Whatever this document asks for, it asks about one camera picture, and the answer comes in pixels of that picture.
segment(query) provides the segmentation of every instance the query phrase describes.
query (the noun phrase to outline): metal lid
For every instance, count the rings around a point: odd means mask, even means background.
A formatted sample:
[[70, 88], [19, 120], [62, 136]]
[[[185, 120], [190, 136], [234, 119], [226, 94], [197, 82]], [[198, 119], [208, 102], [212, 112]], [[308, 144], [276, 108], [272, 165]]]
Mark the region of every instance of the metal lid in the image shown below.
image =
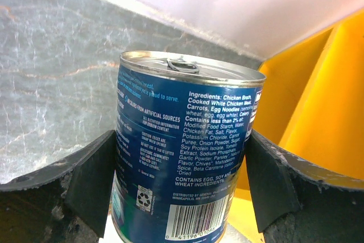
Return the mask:
[[191, 83], [255, 87], [266, 79], [241, 65], [178, 53], [127, 51], [120, 59], [122, 65], [138, 72]]

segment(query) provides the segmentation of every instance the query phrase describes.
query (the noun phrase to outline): marble countertop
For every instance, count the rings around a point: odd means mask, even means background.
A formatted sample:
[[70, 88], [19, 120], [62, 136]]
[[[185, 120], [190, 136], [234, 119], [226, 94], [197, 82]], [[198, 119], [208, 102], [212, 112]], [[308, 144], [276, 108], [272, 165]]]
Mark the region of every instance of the marble countertop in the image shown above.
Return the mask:
[[115, 128], [122, 51], [260, 64], [100, 0], [0, 0], [0, 29], [0, 183]]

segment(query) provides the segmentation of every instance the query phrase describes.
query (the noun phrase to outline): barcode number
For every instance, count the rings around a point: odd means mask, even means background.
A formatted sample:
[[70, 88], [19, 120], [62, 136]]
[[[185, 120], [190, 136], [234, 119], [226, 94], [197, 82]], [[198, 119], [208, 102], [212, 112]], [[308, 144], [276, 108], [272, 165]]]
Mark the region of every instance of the barcode number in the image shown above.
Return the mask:
[[224, 220], [228, 199], [229, 196], [227, 195], [222, 199], [203, 205], [171, 205], [166, 239], [190, 240], [214, 232]]

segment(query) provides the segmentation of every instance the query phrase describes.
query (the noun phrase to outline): blue label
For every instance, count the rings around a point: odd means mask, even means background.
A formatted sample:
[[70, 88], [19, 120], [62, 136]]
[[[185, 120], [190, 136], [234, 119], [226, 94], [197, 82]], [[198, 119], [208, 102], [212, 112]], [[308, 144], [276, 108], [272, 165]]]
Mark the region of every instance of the blue label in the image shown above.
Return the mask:
[[113, 217], [127, 240], [220, 238], [261, 89], [191, 84], [120, 66]]

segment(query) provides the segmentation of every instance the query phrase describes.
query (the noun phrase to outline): can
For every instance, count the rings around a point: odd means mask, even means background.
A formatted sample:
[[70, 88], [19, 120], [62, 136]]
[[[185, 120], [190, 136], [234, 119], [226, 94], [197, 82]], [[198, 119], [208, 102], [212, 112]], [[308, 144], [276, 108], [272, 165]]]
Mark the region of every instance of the can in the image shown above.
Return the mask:
[[124, 242], [221, 239], [264, 80], [202, 57], [122, 53], [111, 214]]

